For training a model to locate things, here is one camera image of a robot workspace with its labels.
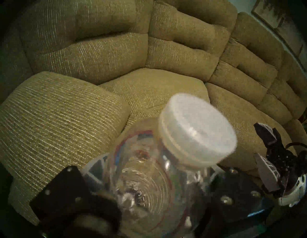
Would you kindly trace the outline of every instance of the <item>sofa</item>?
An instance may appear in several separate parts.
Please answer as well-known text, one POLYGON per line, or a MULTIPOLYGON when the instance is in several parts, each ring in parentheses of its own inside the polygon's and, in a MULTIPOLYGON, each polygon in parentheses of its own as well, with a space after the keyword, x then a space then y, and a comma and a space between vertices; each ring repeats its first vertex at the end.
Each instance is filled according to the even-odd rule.
MULTIPOLYGON (((233 125, 220 162, 258 177, 266 148, 253 124, 303 142, 307 79, 282 44, 227 0, 37 0, 1 43, 1 162, 9 203, 33 224, 29 201, 68 165, 82 168, 121 132, 190 93, 233 125)), ((291 147, 296 155, 302 148, 291 147)))

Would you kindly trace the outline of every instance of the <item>white bottle cap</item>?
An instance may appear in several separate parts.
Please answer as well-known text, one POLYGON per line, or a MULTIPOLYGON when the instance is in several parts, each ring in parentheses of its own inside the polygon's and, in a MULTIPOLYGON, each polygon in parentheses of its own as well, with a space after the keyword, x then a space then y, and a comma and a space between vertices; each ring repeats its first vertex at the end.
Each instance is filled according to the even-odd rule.
POLYGON ((169 100, 158 129, 163 144, 179 163, 195 169, 217 164, 237 145, 228 120, 210 103, 186 93, 169 100))

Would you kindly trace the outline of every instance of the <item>textured fabric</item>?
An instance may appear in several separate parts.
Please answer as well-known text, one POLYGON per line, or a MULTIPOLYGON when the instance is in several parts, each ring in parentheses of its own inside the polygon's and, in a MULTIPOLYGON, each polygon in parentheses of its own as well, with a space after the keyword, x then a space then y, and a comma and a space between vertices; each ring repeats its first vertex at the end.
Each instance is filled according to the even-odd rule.
POLYGON ((271 86, 278 73, 274 66, 265 63, 233 38, 229 40, 220 59, 238 68, 266 88, 271 86))
POLYGON ((134 0, 40 0, 21 16, 21 39, 28 54, 44 54, 77 39, 128 30, 135 22, 134 0))
MULTIPOLYGON (((289 134, 292 142, 300 142, 307 145, 307 134, 298 120, 291 120, 287 124, 283 125, 286 132, 289 134)), ((299 154, 302 150, 307 150, 301 146, 294 146, 296 153, 299 154)))
POLYGON ((101 84, 144 67, 147 34, 127 31, 148 32, 152 4, 152 0, 36 2, 20 20, 33 72, 51 71, 101 84))
POLYGON ((148 33, 154 0, 135 0, 136 23, 129 32, 148 33))
POLYGON ((267 91, 260 83, 221 60, 209 82, 238 95, 255 106, 260 104, 267 91))
POLYGON ((166 104, 162 104, 156 107, 152 107, 150 109, 145 109, 142 110, 135 115, 131 114, 128 118, 127 124, 124 128, 124 130, 127 130, 129 127, 131 127, 134 123, 137 121, 143 119, 143 118, 148 118, 148 117, 156 117, 159 116, 164 109, 166 104))
POLYGON ((146 67, 163 69, 208 81, 219 58, 200 49, 148 37, 146 67))
POLYGON ((288 108, 294 119, 300 118, 306 109, 306 103, 295 94, 285 81, 276 79, 268 93, 275 95, 288 108))
POLYGON ((1 43, 0 64, 1 104, 19 84, 33 75, 15 25, 1 43))
POLYGON ((282 66, 278 71, 278 79, 287 81, 295 94, 307 104, 307 78, 298 63, 286 51, 284 52, 282 66))
POLYGON ((296 77, 290 78, 287 84, 292 88, 297 96, 300 97, 307 105, 307 78, 302 73, 301 69, 296 77))
POLYGON ((102 84, 144 67, 147 44, 147 34, 126 33, 92 38, 58 51, 33 56, 33 71, 51 71, 102 84))
POLYGON ((210 25, 178 12, 173 6, 155 2, 148 35, 175 41, 190 48, 202 49, 219 57, 230 33, 225 27, 210 25))
POLYGON ((227 0, 163 0, 178 11, 213 25, 233 30, 237 19, 237 9, 227 0))
POLYGON ((129 114, 127 102, 113 93, 41 72, 19 85, 0 107, 2 163, 15 179, 39 191, 64 167, 80 168, 107 152, 129 114))
POLYGON ((38 225, 39 219, 32 211, 29 203, 38 193, 39 191, 33 190, 22 180, 14 178, 8 197, 8 204, 34 225, 38 225))
POLYGON ((210 102, 201 80, 160 69, 138 69, 99 86, 129 103, 131 116, 128 124, 158 116, 176 93, 189 93, 210 102))
POLYGON ((292 119, 287 107, 274 95, 266 94, 257 109, 264 112, 279 124, 283 125, 292 119))
POLYGON ((282 44, 252 16, 240 12, 231 37, 264 62, 279 68, 284 52, 282 44))
POLYGON ((265 123, 262 112, 239 96, 211 83, 206 83, 210 103, 230 122, 237 134, 236 151, 220 162, 224 167, 238 167, 243 171, 256 169, 254 153, 266 155, 266 148, 256 134, 255 123, 265 123))
POLYGON ((288 81, 290 78, 296 76, 297 69, 295 68, 295 61, 293 57, 286 51, 283 53, 282 65, 278 70, 278 79, 288 81))
MULTIPOLYGON (((286 146, 287 144, 292 142, 292 140, 291 140, 290 136, 288 135, 288 133, 286 132, 286 130, 277 121, 270 118, 265 113, 263 113, 262 116, 265 119, 267 125, 269 125, 271 128, 276 128, 278 130, 278 132, 280 133, 280 136, 282 138, 282 144, 284 146, 286 146)), ((297 155, 295 149, 292 146, 288 150, 290 150, 294 155, 297 155)))

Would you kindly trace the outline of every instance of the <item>plastic bottle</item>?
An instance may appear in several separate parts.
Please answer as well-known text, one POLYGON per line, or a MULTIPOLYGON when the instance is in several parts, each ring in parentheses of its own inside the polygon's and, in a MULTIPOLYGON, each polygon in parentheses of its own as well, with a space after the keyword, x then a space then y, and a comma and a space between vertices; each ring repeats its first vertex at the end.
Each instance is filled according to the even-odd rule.
POLYGON ((105 179, 128 237, 182 237, 204 213, 204 171, 231 154, 236 134, 206 101, 174 95, 161 115, 124 131, 106 160, 105 179))

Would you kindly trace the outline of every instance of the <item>screw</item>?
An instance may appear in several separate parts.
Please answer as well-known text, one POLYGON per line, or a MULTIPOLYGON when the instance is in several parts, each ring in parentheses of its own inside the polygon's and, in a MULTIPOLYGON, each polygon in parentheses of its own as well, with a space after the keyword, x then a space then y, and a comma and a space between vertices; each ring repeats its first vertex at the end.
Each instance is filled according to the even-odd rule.
POLYGON ((234 169, 230 169, 229 170, 232 174, 238 174, 239 172, 237 170, 234 170, 234 169))
POLYGON ((261 194, 259 192, 257 192, 257 191, 251 191, 251 195, 253 197, 261 197, 261 194))
POLYGON ((232 205, 233 204, 233 200, 228 196, 222 196, 221 202, 225 205, 232 205))

